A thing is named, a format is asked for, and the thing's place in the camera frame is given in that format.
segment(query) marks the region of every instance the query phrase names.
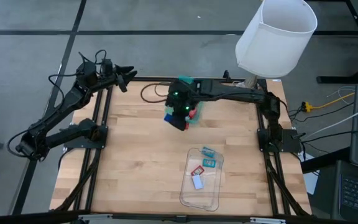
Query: gray floor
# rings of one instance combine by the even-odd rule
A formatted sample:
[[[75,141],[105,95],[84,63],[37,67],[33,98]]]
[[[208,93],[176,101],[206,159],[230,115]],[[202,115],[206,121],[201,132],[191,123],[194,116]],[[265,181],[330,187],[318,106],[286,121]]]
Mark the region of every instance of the gray floor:
[[[243,30],[259,4],[258,0],[89,0],[80,30]],[[14,3],[0,0],[0,29],[71,30],[79,5],[80,0]],[[354,5],[358,10],[358,1]],[[319,19],[319,30],[357,28],[345,4],[312,2],[311,6]],[[77,36],[67,73],[73,73],[80,64],[78,51],[93,58],[97,50],[106,49],[114,63],[134,65],[142,76],[221,77],[224,70],[229,70],[232,77],[246,78],[249,74],[236,66],[234,46],[238,39],[213,35]],[[0,35],[0,141],[7,142],[13,134],[40,118],[51,90],[47,76],[58,71],[67,41],[67,35]],[[337,97],[326,96],[341,85],[318,85],[316,76],[350,75],[357,70],[358,38],[313,37],[298,66],[283,78],[290,109],[297,109],[302,101],[318,106]],[[71,83],[71,79],[65,78],[63,90],[67,91]],[[343,105],[340,102],[313,115]],[[293,124],[299,131],[310,133],[350,114],[351,106],[336,114]],[[69,122],[67,118],[59,127]],[[351,123],[344,123],[322,134],[350,128]],[[349,144],[346,139],[338,136],[316,141],[314,145],[335,151]],[[48,210],[61,153],[58,147],[38,164],[25,213]],[[312,148],[308,148],[308,153],[321,155]],[[0,150],[0,215],[10,211],[24,164],[24,159]]]

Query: wooden tabletop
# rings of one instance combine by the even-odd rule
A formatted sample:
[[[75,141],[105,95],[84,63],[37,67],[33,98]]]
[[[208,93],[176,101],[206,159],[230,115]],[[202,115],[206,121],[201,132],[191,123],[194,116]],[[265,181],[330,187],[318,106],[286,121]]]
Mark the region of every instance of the wooden tabletop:
[[[163,120],[164,103],[142,101],[140,90],[148,82],[130,82],[128,92],[115,88],[109,117],[108,141],[102,150],[91,210],[109,213],[164,213],[187,215],[272,215],[263,155],[259,151],[255,105],[229,100],[207,102],[200,123],[179,131]],[[268,89],[285,101],[280,81],[267,80]],[[167,86],[159,86],[160,94]],[[148,88],[144,96],[161,99]],[[91,118],[96,97],[74,113],[73,122]],[[290,128],[285,108],[280,123]],[[99,111],[99,123],[103,106]],[[219,208],[206,212],[180,203],[187,152],[208,146],[224,156]],[[62,160],[50,208],[58,207],[78,182],[84,149]],[[281,153],[285,182],[304,210],[311,213],[299,160]],[[276,194],[283,213],[280,191]],[[84,206],[85,187],[81,208]]]

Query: white lamp shade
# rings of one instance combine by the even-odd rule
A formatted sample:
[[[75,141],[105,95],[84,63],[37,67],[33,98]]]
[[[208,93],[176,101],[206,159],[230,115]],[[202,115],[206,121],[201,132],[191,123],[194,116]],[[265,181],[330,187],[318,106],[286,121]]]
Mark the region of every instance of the white lamp shade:
[[[265,78],[287,75],[317,28],[303,0],[264,0],[236,45],[239,67]]]

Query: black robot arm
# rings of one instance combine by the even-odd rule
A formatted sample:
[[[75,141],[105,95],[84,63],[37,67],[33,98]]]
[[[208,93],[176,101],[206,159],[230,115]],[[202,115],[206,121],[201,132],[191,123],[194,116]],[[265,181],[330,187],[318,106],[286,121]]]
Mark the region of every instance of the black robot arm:
[[[100,127],[90,119],[84,119],[78,125],[51,136],[47,136],[47,133],[74,110],[87,105],[93,93],[112,85],[118,85],[123,92],[127,91],[127,84],[137,73],[132,71],[134,67],[113,66],[110,59],[103,59],[99,64],[101,73],[96,71],[96,63],[83,61],[76,70],[76,79],[71,90],[52,113],[45,114],[38,122],[30,125],[16,146],[17,152],[29,159],[40,160],[47,156],[51,148],[78,137],[98,140]]]
[[[171,82],[165,106],[172,111],[166,119],[174,127],[184,131],[186,117],[196,108],[200,101],[216,101],[220,99],[255,103],[268,121],[268,143],[274,147],[282,146],[280,118],[280,99],[271,92],[250,88],[239,88],[204,78],[195,78],[192,82],[176,79]]]

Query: yellow cable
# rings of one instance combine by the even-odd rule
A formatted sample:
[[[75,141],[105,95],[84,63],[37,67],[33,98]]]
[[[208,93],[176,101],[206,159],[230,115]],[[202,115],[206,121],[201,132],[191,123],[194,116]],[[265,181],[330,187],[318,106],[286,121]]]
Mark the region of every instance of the yellow cable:
[[[338,101],[341,100],[341,99],[345,99],[345,98],[347,98],[347,97],[349,97],[349,96],[352,96],[352,95],[354,95],[354,93],[350,93],[350,94],[348,94],[348,95],[346,95],[346,96],[342,96],[342,97],[340,97],[340,98],[338,98],[338,99],[336,99],[336,100],[333,100],[333,101],[331,101],[331,102],[329,102],[329,103],[326,103],[326,104],[324,104],[324,105],[321,105],[321,106],[312,106],[312,105],[310,105],[308,102],[306,102],[306,112],[310,112],[311,110],[315,110],[315,109],[324,108],[324,107],[326,107],[326,106],[329,106],[329,105],[331,105],[331,104],[333,104],[333,103],[338,102]]]

